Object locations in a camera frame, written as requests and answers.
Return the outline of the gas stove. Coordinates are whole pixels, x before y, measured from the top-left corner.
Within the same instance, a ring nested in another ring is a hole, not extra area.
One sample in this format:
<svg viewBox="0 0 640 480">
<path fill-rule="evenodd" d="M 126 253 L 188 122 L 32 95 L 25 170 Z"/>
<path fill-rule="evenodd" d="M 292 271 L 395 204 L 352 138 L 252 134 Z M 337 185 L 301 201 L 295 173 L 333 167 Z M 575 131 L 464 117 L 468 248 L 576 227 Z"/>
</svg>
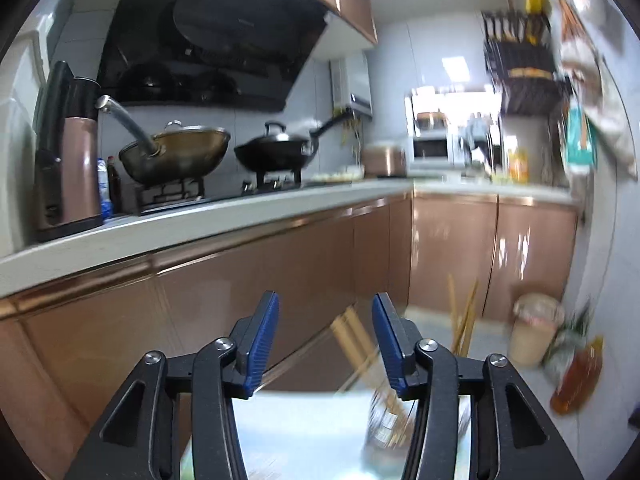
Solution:
<svg viewBox="0 0 640 480">
<path fill-rule="evenodd" d="M 137 185 L 131 211 L 138 216 L 156 214 L 173 209 L 200 206 L 221 200 L 253 197 L 260 194 L 297 191 L 303 187 L 302 176 L 292 174 L 266 174 L 258 181 L 256 174 L 236 177 L 209 176 L 186 179 L 155 186 Z"/>
</svg>

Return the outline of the copper electric kettle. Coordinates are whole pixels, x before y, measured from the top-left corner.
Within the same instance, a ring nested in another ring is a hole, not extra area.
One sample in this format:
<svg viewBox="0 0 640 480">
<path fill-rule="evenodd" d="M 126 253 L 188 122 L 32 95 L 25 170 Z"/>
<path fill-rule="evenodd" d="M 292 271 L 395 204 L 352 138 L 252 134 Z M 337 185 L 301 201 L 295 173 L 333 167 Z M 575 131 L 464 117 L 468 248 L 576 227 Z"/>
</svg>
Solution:
<svg viewBox="0 0 640 480">
<path fill-rule="evenodd" d="M 98 180 L 100 85 L 65 61 L 51 68 L 38 105 L 36 240 L 50 242 L 103 223 Z"/>
</svg>

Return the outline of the white rice dispenser box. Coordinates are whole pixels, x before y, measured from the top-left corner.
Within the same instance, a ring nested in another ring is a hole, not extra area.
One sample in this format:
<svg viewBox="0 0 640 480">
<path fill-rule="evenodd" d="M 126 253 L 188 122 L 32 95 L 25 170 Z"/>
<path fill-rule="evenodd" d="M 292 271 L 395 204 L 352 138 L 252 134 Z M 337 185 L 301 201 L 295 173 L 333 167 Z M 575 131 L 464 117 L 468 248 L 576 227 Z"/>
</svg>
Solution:
<svg viewBox="0 0 640 480">
<path fill-rule="evenodd" d="M 48 63 L 38 35 L 18 36 L 1 62 L 1 255 L 20 252 L 35 239 L 34 117 Z"/>
</svg>

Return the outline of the black wall storage rack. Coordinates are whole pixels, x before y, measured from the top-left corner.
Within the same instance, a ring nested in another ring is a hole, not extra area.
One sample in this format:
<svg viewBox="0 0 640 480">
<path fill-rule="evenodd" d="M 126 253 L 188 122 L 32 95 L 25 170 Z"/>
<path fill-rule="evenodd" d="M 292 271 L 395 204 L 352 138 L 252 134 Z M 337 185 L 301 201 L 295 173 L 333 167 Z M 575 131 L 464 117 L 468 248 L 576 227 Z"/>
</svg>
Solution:
<svg viewBox="0 0 640 480">
<path fill-rule="evenodd" d="M 484 11 L 485 66 L 505 115 L 549 116 L 570 92 L 556 68 L 544 14 Z"/>
</svg>

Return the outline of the black wok with lid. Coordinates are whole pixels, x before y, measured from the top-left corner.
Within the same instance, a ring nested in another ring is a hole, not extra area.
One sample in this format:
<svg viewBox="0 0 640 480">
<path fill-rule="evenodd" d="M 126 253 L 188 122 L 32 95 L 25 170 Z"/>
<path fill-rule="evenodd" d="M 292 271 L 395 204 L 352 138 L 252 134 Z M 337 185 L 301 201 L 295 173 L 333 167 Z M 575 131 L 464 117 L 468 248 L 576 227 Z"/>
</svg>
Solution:
<svg viewBox="0 0 640 480">
<path fill-rule="evenodd" d="M 238 145 L 234 154 L 240 164 L 256 176 L 282 171 L 301 172 L 316 156 L 320 138 L 333 127 L 355 117 L 355 111 L 346 108 L 324 124 L 311 129 L 306 136 L 288 133 L 285 124 L 270 120 L 265 122 L 262 136 Z"/>
</svg>

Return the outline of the white microwave oven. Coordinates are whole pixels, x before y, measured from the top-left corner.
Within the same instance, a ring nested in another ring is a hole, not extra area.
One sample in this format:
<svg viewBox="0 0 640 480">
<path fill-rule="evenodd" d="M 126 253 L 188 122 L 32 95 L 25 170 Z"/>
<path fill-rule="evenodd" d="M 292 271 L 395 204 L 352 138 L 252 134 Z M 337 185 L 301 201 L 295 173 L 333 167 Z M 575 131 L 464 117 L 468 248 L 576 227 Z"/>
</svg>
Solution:
<svg viewBox="0 0 640 480">
<path fill-rule="evenodd" d="M 408 140 L 408 163 L 411 169 L 454 168 L 454 149 L 447 133 L 410 136 Z"/>
</svg>

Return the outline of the teal hanging bag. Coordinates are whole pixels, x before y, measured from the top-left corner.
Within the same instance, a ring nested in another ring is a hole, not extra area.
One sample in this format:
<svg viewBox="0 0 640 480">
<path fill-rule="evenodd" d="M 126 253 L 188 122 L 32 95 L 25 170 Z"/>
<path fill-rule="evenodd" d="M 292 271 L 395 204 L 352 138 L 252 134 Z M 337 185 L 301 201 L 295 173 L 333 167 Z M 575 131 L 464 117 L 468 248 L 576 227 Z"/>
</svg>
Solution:
<svg viewBox="0 0 640 480">
<path fill-rule="evenodd" d="M 575 174 L 597 167 L 597 147 L 590 121 L 575 98 L 570 99 L 565 123 L 564 160 Z"/>
</svg>

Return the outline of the beige trash bin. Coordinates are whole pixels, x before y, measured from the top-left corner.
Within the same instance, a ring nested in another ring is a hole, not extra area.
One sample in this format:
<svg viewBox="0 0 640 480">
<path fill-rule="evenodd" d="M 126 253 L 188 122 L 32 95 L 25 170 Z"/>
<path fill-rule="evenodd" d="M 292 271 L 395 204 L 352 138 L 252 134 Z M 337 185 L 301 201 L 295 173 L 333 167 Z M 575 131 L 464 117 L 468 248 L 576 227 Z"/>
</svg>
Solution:
<svg viewBox="0 0 640 480">
<path fill-rule="evenodd" d="M 537 366 L 565 320 L 558 300 L 538 292 L 518 298 L 513 306 L 509 359 L 521 366 Z"/>
</svg>

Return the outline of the white hanging bag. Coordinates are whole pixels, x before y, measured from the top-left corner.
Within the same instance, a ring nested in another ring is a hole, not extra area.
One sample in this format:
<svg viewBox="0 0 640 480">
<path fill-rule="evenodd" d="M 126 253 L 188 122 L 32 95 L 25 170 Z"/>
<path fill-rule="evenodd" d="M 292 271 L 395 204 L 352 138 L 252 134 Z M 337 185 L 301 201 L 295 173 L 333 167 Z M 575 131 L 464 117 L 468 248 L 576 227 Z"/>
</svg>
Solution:
<svg viewBox="0 0 640 480">
<path fill-rule="evenodd" d="M 577 91 L 584 124 L 626 170 L 639 177 L 636 150 L 622 95 L 602 55 L 592 43 L 582 21 L 566 0 L 561 11 L 560 64 Z"/>
</svg>

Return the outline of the cooking oil bottle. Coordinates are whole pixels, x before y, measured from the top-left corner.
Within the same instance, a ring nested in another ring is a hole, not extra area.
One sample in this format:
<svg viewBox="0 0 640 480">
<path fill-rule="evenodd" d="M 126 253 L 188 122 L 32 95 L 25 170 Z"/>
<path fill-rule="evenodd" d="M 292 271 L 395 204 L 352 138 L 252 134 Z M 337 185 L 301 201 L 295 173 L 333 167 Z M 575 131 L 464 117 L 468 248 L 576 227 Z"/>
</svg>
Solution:
<svg viewBox="0 0 640 480">
<path fill-rule="evenodd" d="M 597 387 L 603 367 L 604 337 L 594 337 L 574 353 L 562 382 L 550 400 L 555 414 L 568 415 L 582 409 Z"/>
</svg>

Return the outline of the black range hood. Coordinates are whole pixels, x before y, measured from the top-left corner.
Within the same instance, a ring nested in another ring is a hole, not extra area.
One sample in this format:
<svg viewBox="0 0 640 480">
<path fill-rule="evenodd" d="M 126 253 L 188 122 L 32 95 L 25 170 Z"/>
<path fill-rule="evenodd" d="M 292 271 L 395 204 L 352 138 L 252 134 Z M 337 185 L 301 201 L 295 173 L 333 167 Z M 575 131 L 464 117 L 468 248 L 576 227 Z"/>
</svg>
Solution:
<svg viewBox="0 0 640 480">
<path fill-rule="evenodd" d="M 119 0 L 98 83 L 124 105 L 280 112 L 327 13 L 319 0 Z"/>
</svg>

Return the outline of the white water heater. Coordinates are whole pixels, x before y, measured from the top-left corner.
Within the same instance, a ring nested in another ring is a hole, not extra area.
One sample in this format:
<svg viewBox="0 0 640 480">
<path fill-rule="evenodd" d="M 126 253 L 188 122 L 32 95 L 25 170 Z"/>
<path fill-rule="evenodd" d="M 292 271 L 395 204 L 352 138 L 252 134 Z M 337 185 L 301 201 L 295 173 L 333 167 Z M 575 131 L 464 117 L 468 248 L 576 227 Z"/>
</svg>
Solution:
<svg viewBox="0 0 640 480">
<path fill-rule="evenodd" d="M 337 110 L 351 108 L 371 117 L 371 90 L 368 60 L 363 51 L 330 62 L 332 101 Z"/>
</svg>

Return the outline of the yellow bottle on counter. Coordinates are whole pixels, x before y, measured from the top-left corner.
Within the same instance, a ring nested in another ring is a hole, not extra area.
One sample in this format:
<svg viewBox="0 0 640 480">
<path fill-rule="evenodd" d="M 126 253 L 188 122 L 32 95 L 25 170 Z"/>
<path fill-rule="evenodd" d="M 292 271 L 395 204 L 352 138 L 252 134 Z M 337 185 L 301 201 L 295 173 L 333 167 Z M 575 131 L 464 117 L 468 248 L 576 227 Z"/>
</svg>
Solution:
<svg viewBox="0 0 640 480">
<path fill-rule="evenodd" d="M 528 154 L 524 148 L 517 148 L 508 153 L 509 178 L 518 184 L 529 182 Z"/>
</svg>

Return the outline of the copper rice cooker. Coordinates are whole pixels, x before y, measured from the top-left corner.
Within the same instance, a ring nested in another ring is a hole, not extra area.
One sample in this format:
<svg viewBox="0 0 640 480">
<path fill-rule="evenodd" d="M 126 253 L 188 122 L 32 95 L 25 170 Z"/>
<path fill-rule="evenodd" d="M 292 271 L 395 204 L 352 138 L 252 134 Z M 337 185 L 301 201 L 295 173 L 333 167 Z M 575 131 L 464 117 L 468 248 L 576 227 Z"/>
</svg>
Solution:
<svg viewBox="0 0 640 480">
<path fill-rule="evenodd" d="M 407 174 L 405 150 L 396 144 L 372 144 L 362 150 L 366 178 L 400 178 Z"/>
</svg>

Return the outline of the blue label bottle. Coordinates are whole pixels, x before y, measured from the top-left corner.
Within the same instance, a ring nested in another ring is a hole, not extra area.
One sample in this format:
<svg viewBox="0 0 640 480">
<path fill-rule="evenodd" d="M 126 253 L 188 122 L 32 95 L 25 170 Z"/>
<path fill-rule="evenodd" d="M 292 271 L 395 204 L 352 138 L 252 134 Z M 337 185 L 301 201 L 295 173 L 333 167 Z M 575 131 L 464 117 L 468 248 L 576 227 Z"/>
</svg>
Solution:
<svg viewBox="0 0 640 480">
<path fill-rule="evenodd" d="M 110 187 L 108 186 L 107 164 L 104 159 L 98 159 L 98 185 L 101 214 L 104 220 L 111 218 L 113 215 L 113 205 L 110 196 Z"/>
</svg>

